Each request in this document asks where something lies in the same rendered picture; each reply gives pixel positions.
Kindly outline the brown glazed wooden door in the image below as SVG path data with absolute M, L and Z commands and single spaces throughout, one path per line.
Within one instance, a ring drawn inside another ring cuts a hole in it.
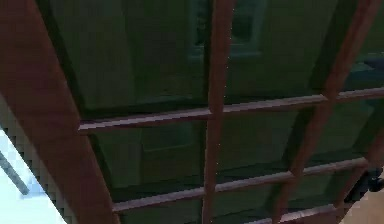
M 340 224 L 384 0 L 0 0 L 0 121 L 66 224 Z

